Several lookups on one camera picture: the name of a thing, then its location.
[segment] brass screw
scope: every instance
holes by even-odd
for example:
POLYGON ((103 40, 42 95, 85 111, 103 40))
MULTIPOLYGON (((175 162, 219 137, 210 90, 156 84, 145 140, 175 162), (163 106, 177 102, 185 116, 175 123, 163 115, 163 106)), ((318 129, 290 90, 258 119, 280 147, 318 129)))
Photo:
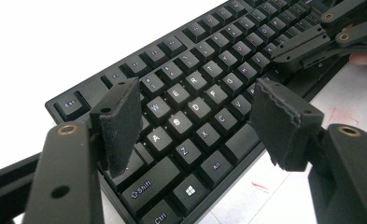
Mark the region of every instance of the brass screw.
POLYGON ((77 125, 68 124, 68 125, 64 125, 61 128, 59 128, 57 133, 60 134, 60 135, 66 135, 66 134, 75 133, 77 130, 78 130, 77 125))
POLYGON ((356 129, 347 127, 347 126, 342 126, 342 127, 338 127, 338 131, 340 131, 341 133, 348 135, 350 137, 359 137, 360 136, 360 132, 356 129))

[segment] keyboard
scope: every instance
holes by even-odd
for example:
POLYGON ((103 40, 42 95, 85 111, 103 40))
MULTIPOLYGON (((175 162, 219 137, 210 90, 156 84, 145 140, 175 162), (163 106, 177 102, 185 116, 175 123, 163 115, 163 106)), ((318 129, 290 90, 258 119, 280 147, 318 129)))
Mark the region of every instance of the keyboard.
POLYGON ((114 85, 139 77, 143 130, 127 171, 102 174, 127 223, 193 223, 264 146, 250 124, 254 83, 267 78, 310 99, 334 74, 328 60, 281 74, 271 55, 318 24, 316 0, 234 0, 215 7, 46 102, 56 123, 89 118, 114 85))

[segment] ctrl key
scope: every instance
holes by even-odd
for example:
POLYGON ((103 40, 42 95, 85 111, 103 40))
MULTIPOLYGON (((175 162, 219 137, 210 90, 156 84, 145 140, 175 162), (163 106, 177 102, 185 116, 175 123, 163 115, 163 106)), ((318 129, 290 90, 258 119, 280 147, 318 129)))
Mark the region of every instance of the ctrl key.
POLYGON ((78 91, 66 92, 54 106, 64 121, 75 120, 90 111, 90 107, 78 91))
POLYGON ((169 204, 162 200, 157 203, 147 214, 143 216, 140 223, 180 223, 182 217, 179 217, 169 204))

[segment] windows logo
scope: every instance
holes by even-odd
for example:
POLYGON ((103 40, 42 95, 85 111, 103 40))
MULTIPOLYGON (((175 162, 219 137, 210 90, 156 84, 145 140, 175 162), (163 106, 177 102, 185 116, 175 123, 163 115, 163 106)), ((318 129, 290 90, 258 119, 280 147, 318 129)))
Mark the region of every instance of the windows logo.
POLYGON ((193 195, 195 193, 195 189, 192 187, 192 186, 189 186, 187 189, 186 189, 186 193, 187 195, 189 195, 189 197, 191 195, 193 195))

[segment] shift key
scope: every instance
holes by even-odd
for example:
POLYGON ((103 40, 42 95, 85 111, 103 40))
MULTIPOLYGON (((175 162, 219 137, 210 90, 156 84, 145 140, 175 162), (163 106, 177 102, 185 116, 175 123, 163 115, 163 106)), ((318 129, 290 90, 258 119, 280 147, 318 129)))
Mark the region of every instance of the shift key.
POLYGON ((125 190, 121 198, 134 217, 141 216, 143 209, 160 199, 179 174, 176 166, 165 157, 125 190))

